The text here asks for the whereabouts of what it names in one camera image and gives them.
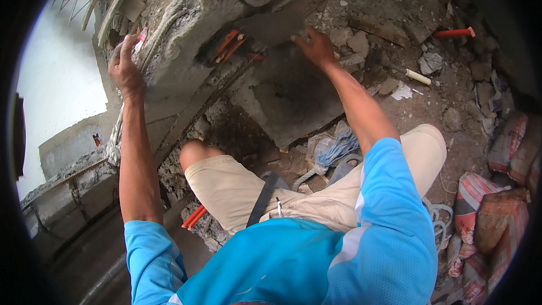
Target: knee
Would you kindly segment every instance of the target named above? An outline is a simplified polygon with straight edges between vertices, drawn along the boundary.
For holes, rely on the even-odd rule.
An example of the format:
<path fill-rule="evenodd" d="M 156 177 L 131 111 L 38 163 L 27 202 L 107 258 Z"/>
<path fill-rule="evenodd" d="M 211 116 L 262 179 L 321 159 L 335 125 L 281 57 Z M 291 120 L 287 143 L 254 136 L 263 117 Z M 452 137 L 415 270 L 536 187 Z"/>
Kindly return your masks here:
<path fill-rule="evenodd" d="M 224 152 L 217 148 L 209 147 L 203 144 L 199 139 L 188 140 L 180 149 L 179 163 L 183 171 L 203 159 L 222 155 Z"/>

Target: person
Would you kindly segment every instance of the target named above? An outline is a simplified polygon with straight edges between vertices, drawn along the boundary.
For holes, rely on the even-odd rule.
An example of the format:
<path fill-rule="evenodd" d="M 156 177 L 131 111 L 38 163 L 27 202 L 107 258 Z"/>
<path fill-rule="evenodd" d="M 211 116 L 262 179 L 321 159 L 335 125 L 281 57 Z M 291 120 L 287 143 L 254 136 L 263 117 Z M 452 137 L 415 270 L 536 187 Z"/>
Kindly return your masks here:
<path fill-rule="evenodd" d="M 187 278 L 163 227 L 158 175 L 144 120 L 144 84 L 126 36 L 110 75 L 124 98 L 119 198 L 132 304 L 426 304 L 437 274 L 434 229 L 422 205 L 446 158 L 432 125 L 399 136 L 378 103 L 341 68 L 327 36 L 293 36 L 333 83 L 364 160 L 320 192 L 272 188 L 247 227 L 265 181 L 219 149 L 187 142 L 180 165 L 196 197 L 231 239 Z M 276 198 L 282 203 L 281 214 Z"/>

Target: blue jersey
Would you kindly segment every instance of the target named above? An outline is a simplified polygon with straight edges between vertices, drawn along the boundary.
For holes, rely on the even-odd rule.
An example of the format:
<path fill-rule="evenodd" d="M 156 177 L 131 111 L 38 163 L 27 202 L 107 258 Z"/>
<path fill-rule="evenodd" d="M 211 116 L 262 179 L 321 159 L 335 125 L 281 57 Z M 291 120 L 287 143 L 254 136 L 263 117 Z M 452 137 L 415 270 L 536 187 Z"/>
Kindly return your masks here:
<path fill-rule="evenodd" d="M 165 228 L 125 224 L 132 304 L 426 304 L 437 274 L 434 230 L 396 139 L 365 156 L 358 227 L 336 232 L 274 218 L 237 232 L 186 278 Z"/>

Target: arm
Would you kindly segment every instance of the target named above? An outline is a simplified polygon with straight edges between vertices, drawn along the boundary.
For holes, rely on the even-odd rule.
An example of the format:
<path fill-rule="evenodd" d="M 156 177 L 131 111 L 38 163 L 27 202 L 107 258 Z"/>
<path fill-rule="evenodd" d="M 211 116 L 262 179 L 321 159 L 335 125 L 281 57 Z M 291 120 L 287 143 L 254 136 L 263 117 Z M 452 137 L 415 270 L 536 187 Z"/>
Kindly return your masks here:
<path fill-rule="evenodd" d="M 109 74 L 124 99 L 119 200 L 124 223 L 131 220 L 163 223 L 158 174 L 145 128 L 145 86 L 131 53 L 137 36 L 127 35 L 117 46 Z"/>
<path fill-rule="evenodd" d="M 305 56 L 318 66 L 331 80 L 344 107 L 348 123 L 356 134 L 363 155 L 380 139 L 399 140 L 393 124 L 388 120 L 378 103 L 348 72 L 342 69 L 333 54 L 329 38 L 312 26 L 307 28 L 311 38 L 306 43 L 301 37 L 292 36 Z"/>

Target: khaki shorts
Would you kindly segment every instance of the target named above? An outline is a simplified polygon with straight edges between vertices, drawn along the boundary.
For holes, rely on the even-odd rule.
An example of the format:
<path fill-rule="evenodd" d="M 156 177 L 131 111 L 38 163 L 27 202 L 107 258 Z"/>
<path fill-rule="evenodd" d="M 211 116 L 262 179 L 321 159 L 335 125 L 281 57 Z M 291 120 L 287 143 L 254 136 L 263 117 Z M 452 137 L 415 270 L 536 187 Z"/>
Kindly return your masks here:
<path fill-rule="evenodd" d="M 423 124 L 403 134 L 401 144 L 422 197 L 446 159 L 444 138 L 434 126 Z M 335 184 L 310 195 L 275 188 L 260 221 L 278 217 L 275 197 L 279 197 L 285 217 L 314 220 L 348 232 L 357 226 L 354 207 L 361 172 L 362 165 L 358 165 Z M 196 162 L 186 169 L 185 176 L 196 197 L 230 234 L 246 227 L 265 183 L 229 155 Z"/>

